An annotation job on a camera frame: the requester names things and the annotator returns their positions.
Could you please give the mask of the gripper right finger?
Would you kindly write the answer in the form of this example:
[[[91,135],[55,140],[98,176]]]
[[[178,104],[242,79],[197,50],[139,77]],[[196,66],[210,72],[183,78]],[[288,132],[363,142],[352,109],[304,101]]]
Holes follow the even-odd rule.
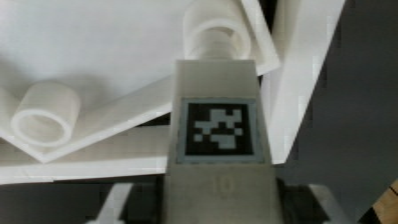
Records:
[[[356,224],[325,185],[277,180],[285,224]]]

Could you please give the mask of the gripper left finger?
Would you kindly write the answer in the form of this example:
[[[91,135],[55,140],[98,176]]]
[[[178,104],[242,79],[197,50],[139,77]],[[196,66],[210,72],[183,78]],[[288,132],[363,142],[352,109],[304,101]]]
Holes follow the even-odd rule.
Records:
[[[112,185],[96,218],[86,224],[155,224],[157,186],[149,183]]]

